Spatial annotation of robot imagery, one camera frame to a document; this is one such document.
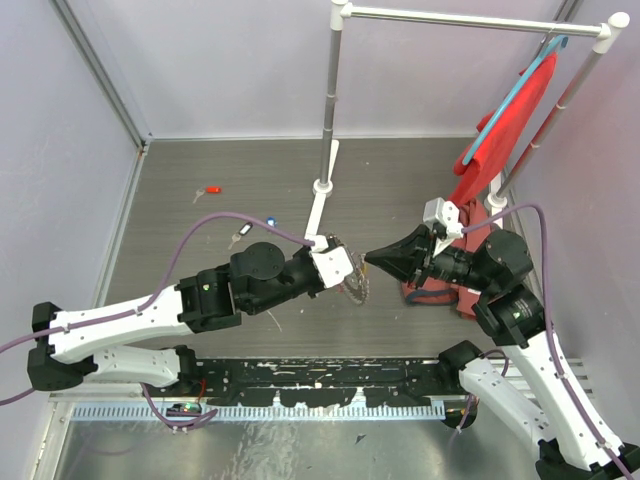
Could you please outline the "metal disc keyring organizer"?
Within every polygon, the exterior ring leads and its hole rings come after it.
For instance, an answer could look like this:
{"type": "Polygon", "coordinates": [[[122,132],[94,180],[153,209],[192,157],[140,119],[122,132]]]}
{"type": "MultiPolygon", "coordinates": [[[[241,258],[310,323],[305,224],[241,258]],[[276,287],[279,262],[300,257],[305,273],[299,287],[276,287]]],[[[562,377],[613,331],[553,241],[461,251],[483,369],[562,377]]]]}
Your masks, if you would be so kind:
{"type": "Polygon", "coordinates": [[[364,256],[350,249],[337,235],[333,232],[327,234],[327,238],[333,240],[337,246],[343,246],[353,266],[353,272],[345,277],[343,282],[338,286],[341,293],[357,306],[364,305],[369,299],[370,282],[366,276],[359,271],[362,265],[365,265],[364,256]]]}

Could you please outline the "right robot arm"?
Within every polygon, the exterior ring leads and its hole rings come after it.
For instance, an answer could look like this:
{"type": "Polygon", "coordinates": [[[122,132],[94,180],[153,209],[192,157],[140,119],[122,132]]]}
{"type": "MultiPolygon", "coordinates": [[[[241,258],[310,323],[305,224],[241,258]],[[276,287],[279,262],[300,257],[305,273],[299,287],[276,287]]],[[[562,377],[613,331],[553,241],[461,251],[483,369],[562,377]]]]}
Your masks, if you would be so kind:
{"type": "Polygon", "coordinates": [[[466,391],[528,444],[542,479],[632,478],[639,448],[623,442],[590,402],[562,352],[550,300],[528,288],[534,264],[526,241],[495,226],[512,208],[464,226],[458,210],[437,198],[407,237],[365,254],[365,261],[415,287],[429,278],[478,293],[477,324],[513,363],[534,397],[526,398],[464,341],[438,356],[438,379],[452,394],[466,391]]]}

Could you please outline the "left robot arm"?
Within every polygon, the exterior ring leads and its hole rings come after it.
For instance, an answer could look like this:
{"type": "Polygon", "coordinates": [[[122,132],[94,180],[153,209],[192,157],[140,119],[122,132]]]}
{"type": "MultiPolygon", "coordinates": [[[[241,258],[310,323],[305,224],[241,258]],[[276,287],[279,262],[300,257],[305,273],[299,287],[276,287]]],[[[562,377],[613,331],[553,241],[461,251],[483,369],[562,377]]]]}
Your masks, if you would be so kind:
{"type": "Polygon", "coordinates": [[[335,240],[322,238],[318,247],[303,246],[291,258],[272,243],[258,242],[224,265],[146,297],[84,311],[39,303],[31,321],[36,345],[27,360],[31,386],[53,392],[86,380],[141,382],[191,395],[201,378],[194,354],[184,347],[147,351],[138,342],[232,328],[243,315],[303,294],[315,297],[353,271],[348,249],[335,240]]]}

